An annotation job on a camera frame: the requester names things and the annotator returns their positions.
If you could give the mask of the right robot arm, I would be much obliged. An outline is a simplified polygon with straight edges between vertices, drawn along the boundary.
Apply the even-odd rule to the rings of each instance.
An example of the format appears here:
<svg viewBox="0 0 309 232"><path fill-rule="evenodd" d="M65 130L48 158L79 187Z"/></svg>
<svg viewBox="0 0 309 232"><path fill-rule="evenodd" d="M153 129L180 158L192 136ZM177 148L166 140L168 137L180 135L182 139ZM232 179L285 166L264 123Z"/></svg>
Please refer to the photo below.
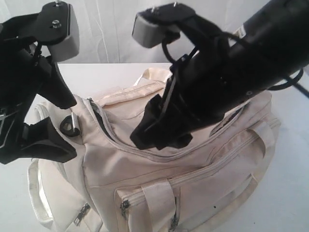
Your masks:
<svg viewBox="0 0 309 232"><path fill-rule="evenodd" d="M131 133L140 150L185 147L192 132L265 90L294 86L309 94L299 83L309 63L306 0L271 0L238 33L169 3L138 12L132 37L145 48L161 45L172 73Z"/></svg>

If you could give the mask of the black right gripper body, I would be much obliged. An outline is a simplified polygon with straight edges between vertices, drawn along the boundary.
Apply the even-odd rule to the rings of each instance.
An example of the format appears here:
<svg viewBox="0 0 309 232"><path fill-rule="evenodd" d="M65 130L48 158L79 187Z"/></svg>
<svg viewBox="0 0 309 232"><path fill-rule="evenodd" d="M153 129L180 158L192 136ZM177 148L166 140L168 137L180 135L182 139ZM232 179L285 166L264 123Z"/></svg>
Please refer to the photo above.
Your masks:
<svg viewBox="0 0 309 232"><path fill-rule="evenodd" d="M162 42L171 78L162 98L173 98L174 128L202 128L247 100L244 66L235 61L229 34L197 13L179 24L180 38Z"/></svg>

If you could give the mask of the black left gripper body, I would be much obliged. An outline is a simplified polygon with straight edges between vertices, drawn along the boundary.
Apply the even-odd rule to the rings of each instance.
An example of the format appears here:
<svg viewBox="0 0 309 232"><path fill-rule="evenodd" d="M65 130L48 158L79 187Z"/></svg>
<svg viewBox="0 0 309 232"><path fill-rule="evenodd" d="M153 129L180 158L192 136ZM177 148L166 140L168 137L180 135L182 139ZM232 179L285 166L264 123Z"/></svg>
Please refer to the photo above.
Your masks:
<svg viewBox="0 0 309 232"><path fill-rule="evenodd" d="M51 76L52 55L38 39L48 27L39 14L12 17L0 25L0 133L23 128L25 116Z"/></svg>

